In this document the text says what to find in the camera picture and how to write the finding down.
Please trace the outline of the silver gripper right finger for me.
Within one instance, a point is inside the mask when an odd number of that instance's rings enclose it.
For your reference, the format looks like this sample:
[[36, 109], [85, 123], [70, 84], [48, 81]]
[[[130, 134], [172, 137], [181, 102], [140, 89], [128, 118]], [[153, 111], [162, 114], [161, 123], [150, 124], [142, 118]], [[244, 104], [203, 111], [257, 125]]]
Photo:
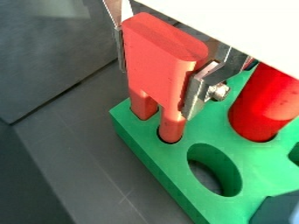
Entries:
[[219, 44], [204, 66], [191, 75], [185, 91], [181, 115], [191, 120], [201, 111], [204, 103], [225, 99], [229, 87], [224, 81], [239, 74], [248, 62], [248, 56], [233, 47]]

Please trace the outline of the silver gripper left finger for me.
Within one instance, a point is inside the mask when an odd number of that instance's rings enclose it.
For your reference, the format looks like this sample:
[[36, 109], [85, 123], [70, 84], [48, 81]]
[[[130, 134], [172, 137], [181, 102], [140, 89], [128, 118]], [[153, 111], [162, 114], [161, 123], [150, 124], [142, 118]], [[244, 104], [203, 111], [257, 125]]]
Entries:
[[116, 41], [116, 54], [117, 64], [120, 71], [125, 69], [125, 55], [124, 55], [124, 43], [122, 43], [122, 31], [121, 31], [121, 0], [102, 0], [106, 8], [106, 13], [113, 23], [113, 37]]

